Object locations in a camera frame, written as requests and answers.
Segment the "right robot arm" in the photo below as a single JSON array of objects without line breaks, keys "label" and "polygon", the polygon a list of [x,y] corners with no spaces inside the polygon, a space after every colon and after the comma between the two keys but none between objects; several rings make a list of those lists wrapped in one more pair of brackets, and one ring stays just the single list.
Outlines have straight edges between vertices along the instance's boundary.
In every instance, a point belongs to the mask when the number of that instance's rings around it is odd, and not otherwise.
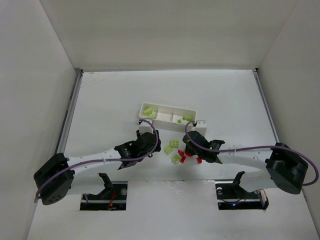
[{"label": "right robot arm", "polygon": [[236,164],[255,168],[256,171],[238,172],[233,184],[250,193],[260,189],[278,188],[286,193],[301,192],[308,170],[307,162],[283,143],[271,148],[240,150],[234,146],[223,152],[223,140],[207,141],[197,131],[189,131],[182,139],[185,152],[208,163]]}]

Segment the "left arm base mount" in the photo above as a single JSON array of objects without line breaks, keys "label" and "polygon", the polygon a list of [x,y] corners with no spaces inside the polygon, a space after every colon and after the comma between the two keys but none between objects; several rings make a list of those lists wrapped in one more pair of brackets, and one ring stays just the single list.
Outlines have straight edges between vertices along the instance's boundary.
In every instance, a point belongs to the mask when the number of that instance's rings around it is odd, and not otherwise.
[{"label": "left arm base mount", "polygon": [[97,194],[81,196],[80,211],[125,211],[127,208],[128,182],[111,181],[106,173],[100,173],[103,189]]}]

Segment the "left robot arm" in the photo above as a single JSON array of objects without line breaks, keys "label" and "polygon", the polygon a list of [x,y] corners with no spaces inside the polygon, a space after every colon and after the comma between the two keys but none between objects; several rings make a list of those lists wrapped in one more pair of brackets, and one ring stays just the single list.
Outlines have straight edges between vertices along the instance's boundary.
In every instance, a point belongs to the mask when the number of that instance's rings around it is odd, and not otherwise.
[{"label": "left robot arm", "polygon": [[54,154],[33,175],[37,192],[34,201],[52,205],[65,196],[76,192],[76,180],[97,175],[102,178],[104,188],[111,188],[107,171],[119,164],[118,170],[133,167],[144,158],[151,158],[161,150],[158,130],[140,133],[137,139],[125,142],[114,148],[82,157],[66,157],[63,153]]}]

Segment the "green 2x3 lego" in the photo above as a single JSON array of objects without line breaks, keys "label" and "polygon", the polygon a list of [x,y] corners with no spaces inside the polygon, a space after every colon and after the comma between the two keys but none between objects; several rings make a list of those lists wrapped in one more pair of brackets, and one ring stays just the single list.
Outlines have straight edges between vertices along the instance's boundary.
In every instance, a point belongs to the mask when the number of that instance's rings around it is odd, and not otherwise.
[{"label": "green 2x3 lego", "polygon": [[147,117],[151,118],[151,119],[155,119],[156,118],[156,114],[152,113],[152,114],[148,115]]},{"label": "green 2x3 lego", "polygon": [[142,113],[143,113],[144,116],[150,116],[150,115],[153,114],[153,109],[151,107],[148,107]]}]

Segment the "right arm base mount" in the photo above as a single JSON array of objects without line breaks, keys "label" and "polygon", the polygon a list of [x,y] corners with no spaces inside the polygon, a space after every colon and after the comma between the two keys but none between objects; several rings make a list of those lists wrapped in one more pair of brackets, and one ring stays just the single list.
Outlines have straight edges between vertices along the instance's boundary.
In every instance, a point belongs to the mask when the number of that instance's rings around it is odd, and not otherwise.
[{"label": "right arm base mount", "polygon": [[238,172],[233,180],[215,181],[217,206],[219,210],[263,210],[269,207],[269,199],[264,189],[247,192],[240,187],[244,171]]}]

